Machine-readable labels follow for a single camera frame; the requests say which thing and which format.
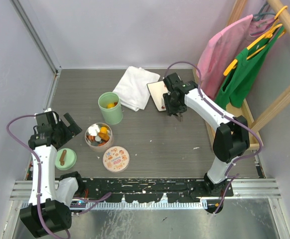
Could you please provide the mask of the brown sausage slice piece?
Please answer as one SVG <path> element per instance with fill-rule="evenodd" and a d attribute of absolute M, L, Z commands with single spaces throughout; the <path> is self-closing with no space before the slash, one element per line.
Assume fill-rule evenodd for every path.
<path fill-rule="evenodd" d="M 89 136 L 88 136 L 88 139 L 89 139 L 90 141 L 95 141 L 95 137 L 92 136 L 92 135 L 89 135 Z"/>

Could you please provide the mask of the round silver tin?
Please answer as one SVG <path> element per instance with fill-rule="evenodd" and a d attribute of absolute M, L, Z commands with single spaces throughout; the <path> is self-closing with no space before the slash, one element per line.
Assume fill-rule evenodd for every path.
<path fill-rule="evenodd" d="M 104 142 L 104 140 L 102 140 L 99 136 L 98 136 L 98 134 L 97 135 L 94 135 L 94 137 L 95 137 L 95 141 L 90 141 L 89 139 L 88 139 L 88 136 L 90 135 L 89 133 L 88 133 L 88 128 L 87 128 L 87 130 L 85 131 L 85 134 L 84 134 L 84 139 L 85 139 L 85 141 L 86 141 L 86 143 L 88 144 L 88 146 L 93 150 L 93 151 L 95 151 L 95 152 L 104 152 L 104 151 L 106 151 L 108 148 L 110 148 L 112 145 L 113 145 L 113 143 L 114 143 L 114 135 L 113 135 L 113 132 L 112 132 L 112 129 L 107 125 L 107 124 L 105 124 L 105 123 L 101 123 L 101 122 L 98 122 L 98 123 L 95 123 L 95 124 L 93 124 L 92 126 L 94 126 L 94 125 L 97 125 L 98 126 L 98 131 L 100 132 L 100 128 L 101 127 L 103 127 L 103 126 L 105 126 L 107 129 L 108 129 L 108 136 L 110 137 L 110 140 L 108 141 L 108 143 L 107 144 L 105 144 L 105 145 L 103 145 L 103 146 L 97 146 L 99 143 L 102 143 L 102 142 Z"/>

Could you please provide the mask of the yellow corn cob piece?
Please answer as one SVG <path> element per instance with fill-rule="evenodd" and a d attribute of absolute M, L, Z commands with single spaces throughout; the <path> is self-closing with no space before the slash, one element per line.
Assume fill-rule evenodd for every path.
<path fill-rule="evenodd" d="M 105 126 L 103 126 L 103 127 L 100 128 L 100 133 L 107 134 L 108 133 L 108 129 Z"/>

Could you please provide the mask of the orange crinkled food piece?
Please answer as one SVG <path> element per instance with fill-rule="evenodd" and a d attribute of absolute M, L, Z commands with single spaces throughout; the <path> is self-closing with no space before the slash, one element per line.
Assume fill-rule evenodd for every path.
<path fill-rule="evenodd" d="M 110 140 L 110 137 L 108 136 L 107 133 L 99 132 L 99 133 L 98 133 L 98 136 L 99 136 L 102 140 L 104 140 L 104 141 L 109 141 L 109 140 Z"/>

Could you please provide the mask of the tall green canister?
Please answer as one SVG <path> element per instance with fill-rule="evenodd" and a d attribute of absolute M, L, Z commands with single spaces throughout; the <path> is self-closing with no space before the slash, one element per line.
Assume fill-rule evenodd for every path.
<path fill-rule="evenodd" d="M 118 104 L 115 107 L 108 109 L 107 105 L 114 102 L 118 102 Z M 100 95 L 98 99 L 98 106 L 107 124 L 118 124 L 122 121 L 123 111 L 121 107 L 121 100 L 116 93 L 106 92 Z"/>

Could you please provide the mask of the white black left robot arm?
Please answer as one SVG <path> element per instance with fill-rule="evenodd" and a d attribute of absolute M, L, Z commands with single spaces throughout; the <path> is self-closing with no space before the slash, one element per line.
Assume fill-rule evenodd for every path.
<path fill-rule="evenodd" d="M 36 114 L 37 125 L 28 141 L 33 159 L 32 192 L 28 206 L 20 210 L 20 219 L 35 238 L 70 229 L 72 198 L 85 193 L 78 172 L 61 176 L 55 184 L 57 150 L 82 131 L 69 114 L 64 117 L 69 125 L 52 109 Z"/>

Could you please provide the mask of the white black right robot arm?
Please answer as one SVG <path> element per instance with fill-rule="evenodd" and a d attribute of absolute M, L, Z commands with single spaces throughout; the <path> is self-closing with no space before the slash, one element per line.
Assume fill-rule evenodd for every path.
<path fill-rule="evenodd" d="M 181 117 L 188 108 L 194 110 L 215 131 L 212 145 L 215 159 L 204 175 L 204 190 L 216 196 L 225 184 L 230 164 L 250 146 L 248 122 L 235 117 L 214 103 L 194 81 L 183 82 L 172 73 L 163 79 L 167 93 L 163 100 L 168 116 Z"/>

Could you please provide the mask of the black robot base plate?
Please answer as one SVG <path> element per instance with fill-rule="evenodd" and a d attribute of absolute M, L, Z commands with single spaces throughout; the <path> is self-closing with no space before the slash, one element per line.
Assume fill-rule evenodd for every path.
<path fill-rule="evenodd" d="M 220 198 L 223 194 L 233 196 L 233 190 L 227 185 L 208 192 L 201 179 L 185 178 L 82 178 L 74 197 L 97 200 L 111 193 L 106 200 L 110 203 L 159 202 L 167 196 L 168 203 L 199 202 L 203 197 Z"/>

